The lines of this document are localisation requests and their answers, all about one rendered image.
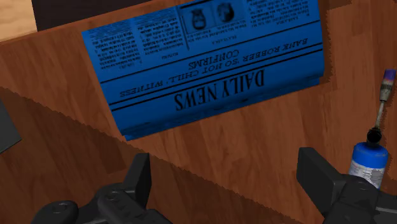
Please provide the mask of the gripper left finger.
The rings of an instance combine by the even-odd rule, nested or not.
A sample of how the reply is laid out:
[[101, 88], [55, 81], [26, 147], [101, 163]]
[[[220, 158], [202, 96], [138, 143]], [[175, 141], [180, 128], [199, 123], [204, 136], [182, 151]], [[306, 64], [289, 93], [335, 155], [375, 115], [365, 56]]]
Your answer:
[[98, 189], [82, 207], [71, 200], [51, 202], [36, 213], [31, 224], [171, 224], [156, 209], [146, 207], [150, 191], [150, 155], [138, 153], [123, 182]]

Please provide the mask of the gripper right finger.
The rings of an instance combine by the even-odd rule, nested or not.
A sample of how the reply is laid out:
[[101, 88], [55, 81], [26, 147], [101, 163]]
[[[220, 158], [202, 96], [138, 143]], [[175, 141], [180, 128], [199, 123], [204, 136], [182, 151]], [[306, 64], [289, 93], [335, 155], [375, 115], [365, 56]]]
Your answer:
[[397, 195], [339, 173], [314, 148], [299, 149], [296, 178], [323, 215], [322, 224], [397, 224]]

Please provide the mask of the blue bottle with black cap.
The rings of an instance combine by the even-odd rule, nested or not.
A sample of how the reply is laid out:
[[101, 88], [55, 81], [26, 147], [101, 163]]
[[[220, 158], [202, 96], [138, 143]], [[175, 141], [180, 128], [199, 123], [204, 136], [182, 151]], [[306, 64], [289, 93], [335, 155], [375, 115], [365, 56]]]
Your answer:
[[382, 138], [378, 127], [371, 128], [366, 141], [357, 143], [352, 152], [351, 165], [348, 174], [366, 179], [374, 187], [380, 188], [386, 164], [388, 151], [380, 145]]

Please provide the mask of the thin brush with purple tip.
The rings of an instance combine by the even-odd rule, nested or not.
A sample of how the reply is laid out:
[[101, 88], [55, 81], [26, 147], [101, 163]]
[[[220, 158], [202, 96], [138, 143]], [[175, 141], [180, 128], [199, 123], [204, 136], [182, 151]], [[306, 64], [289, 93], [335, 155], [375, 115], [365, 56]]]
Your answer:
[[396, 77], [396, 73], [397, 73], [397, 70], [395, 70], [395, 69], [386, 69], [384, 71], [384, 76], [383, 76], [382, 83], [380, 86], [380, 94], [379, 94], [380, 105], [379, 105], [379, 110], [378, 110], [376, 121], [375, 121], [375, 127], [377, 129], [380, 128], [380, 121], [382, 118], [384, 105], [387, 102], [389, 96], [391, 95], [395, 77]]

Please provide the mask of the dark grey flat object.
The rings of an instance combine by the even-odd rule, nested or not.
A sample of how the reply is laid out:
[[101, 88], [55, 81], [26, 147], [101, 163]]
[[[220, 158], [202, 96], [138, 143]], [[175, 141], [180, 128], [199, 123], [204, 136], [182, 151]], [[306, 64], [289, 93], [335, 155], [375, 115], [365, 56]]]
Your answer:
[[3, 102], [0, 100], [0, 154], [22, 140]]

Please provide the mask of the blue folded newspaper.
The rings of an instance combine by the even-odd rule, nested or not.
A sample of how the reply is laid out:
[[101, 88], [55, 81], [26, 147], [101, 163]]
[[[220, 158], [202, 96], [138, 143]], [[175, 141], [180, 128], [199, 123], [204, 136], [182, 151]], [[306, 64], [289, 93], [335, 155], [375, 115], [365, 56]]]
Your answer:
[[126, 140], [317, 85], [324, 73], [318, 0], [194, 0], [82, 38]]

